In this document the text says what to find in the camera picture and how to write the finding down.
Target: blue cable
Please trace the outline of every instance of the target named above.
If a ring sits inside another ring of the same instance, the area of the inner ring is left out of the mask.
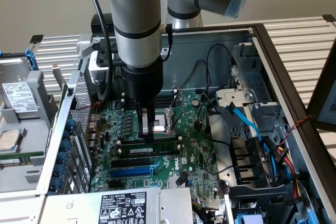
[[[259,134],[257,126],[253,122],[250,122],[237,108],[233,109],[233,113],[235,113],[244,123],[251,126],[255,130],[259,140],[261,141],[261,136]],[[264,149],[265,149],[266,152],[269,153],[269,148],[267,147],[267,145],[265,143],[264,143]],[[276,177],[277,176],[277,170],[276,170],[276,167],[275,167],[274,158],[272,156],[271,156],[271,160],[272,160],[272,164],[273,164],[274,176]]]

